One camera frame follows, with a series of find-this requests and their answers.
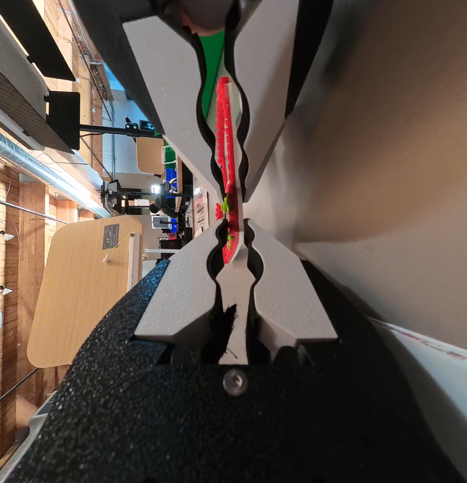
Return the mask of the green board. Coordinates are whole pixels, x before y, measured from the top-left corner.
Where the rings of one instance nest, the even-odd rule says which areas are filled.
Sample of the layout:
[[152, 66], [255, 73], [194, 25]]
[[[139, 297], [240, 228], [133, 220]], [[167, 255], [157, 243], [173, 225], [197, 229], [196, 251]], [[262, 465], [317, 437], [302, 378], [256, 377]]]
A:
[[200, 36], [206, 64], [206, 81], [201, 98], [204, 117], [207, 118], [216, 86], [216, 78], [220, 65], [220, 58], [224, 48], [225, 32], [221, 31], [210, 36]]

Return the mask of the small light wooden tabletop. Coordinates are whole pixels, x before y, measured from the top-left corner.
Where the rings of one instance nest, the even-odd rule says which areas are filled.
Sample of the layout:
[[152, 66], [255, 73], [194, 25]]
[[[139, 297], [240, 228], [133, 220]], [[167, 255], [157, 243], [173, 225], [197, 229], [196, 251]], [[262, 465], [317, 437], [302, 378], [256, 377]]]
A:
[[164, 140], [155, 138], [136, 138], [136, 158], [138, 170], [142, 173], [149, 173], [161, 177], [165, 171], [162, 162], [162, 148]]

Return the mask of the light wooden tabletop with label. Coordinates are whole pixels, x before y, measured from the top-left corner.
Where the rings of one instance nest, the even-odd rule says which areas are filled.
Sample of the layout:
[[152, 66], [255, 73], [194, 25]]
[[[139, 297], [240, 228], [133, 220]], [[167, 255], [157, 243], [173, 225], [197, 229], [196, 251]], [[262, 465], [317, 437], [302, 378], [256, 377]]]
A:
[[71, 364], [109, 310], [141, 279], [143, 226], [121, 215], [70, 223], [53, 236], [30, 336], [37, 368]]

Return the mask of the red curved lego piece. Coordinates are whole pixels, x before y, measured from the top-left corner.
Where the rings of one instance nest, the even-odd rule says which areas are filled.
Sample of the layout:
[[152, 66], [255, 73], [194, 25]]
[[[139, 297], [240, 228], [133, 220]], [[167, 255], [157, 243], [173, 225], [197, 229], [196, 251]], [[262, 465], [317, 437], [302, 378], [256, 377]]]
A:
[[232, 114], [233, 84], [227, 76], [220, 78], [217, 86], [217, 163], [221, 169], [225, 196], [232, 203], [232, 211], [223, 213], [217, 203], [215, 215], [227, 222], [227, 241], [223, 247], [225, 264], [233, 262], [243, 244], [243, 200], [238, 164], [242, 150], [237, 139], [237, 128]]

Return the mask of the white poster with red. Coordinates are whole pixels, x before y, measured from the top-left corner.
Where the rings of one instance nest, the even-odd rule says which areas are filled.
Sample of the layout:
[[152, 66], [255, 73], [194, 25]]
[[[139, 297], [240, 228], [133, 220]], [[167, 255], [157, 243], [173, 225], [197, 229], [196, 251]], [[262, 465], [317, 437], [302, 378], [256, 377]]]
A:
[[205, 188], [198, 186], [194, 188], [193, 198], [193, 235], [198, 237], [209, 228], [209, 206], [208, 193]]

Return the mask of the grey acoustic ceiling panel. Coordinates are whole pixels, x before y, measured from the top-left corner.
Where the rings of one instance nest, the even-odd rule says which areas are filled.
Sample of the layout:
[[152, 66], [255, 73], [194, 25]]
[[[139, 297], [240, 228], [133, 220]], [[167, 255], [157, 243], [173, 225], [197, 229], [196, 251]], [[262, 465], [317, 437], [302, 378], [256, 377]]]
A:
[[73, 150], [46, 122], [48, 87], [0, 19], [0, 127], [31, 150]]

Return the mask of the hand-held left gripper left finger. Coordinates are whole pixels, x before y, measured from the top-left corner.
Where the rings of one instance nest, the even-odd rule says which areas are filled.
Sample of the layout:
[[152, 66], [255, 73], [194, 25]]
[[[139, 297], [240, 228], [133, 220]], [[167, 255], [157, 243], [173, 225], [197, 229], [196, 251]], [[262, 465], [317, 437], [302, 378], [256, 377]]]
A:
[[144, 341], [206, 344], [210, 319], [223, 309], [217, 281], [224, 267], [224, 219], [169, 260], [134, 335]]

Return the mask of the black monitor on arm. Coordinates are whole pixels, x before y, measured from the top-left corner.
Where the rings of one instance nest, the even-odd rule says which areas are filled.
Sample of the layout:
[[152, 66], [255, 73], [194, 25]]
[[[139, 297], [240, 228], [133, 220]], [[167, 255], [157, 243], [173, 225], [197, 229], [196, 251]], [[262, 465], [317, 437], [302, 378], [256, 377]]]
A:
[[46, 121], [65, 145], [74, 151], [80, 149], [79, 92], [49, 91], [45, 97], [49, 104]]

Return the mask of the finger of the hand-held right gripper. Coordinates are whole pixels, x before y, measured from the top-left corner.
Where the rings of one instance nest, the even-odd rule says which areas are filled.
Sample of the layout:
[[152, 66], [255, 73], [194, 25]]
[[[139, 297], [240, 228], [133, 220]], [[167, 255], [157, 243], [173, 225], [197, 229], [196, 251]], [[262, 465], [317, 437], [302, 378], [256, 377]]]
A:
[[237, 139], [243, 201], [252, 197], [285, 124], [298, 1], [233, 1], [225, 67], [241, 98]]
[[206, 61], [200, 38], [157, 16], [123, 23], [166, 141], [211, 197], [224, 194], [215, 160], [215, 135], [206, 123], [201, 98]]

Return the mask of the black ceiling panel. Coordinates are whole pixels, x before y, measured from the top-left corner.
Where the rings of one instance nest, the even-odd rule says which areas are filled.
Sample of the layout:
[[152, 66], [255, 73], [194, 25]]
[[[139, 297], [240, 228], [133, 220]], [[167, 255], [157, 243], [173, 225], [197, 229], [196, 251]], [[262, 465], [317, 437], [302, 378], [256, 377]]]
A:
[[0, 1], [0, 16], [44, 77], [76, 81], [33, 1]]

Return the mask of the silver ventilation duct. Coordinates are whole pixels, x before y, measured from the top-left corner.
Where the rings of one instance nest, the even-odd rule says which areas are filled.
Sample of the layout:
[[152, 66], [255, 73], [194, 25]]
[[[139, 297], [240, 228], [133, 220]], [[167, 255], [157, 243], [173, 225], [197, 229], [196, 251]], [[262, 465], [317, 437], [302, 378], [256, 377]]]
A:
[[2, 133], [0, 133], [0, 157], [62, 192], [100, 218], [112, 216], [101, 204], [95, 202], [91, 193], [71, 175], [66, 173], [66, 177], [62, 176], [61, 173], [37, 160]]

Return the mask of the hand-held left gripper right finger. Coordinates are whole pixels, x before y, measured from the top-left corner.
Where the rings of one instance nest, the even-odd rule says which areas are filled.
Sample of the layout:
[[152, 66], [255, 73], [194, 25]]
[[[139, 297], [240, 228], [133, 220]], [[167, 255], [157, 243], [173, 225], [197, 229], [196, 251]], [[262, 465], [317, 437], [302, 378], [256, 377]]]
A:
[[253, 220], [244, 223], [247, 266], [255, 279], [248, 307], [249, 349], [337, 340], [301, 259]]

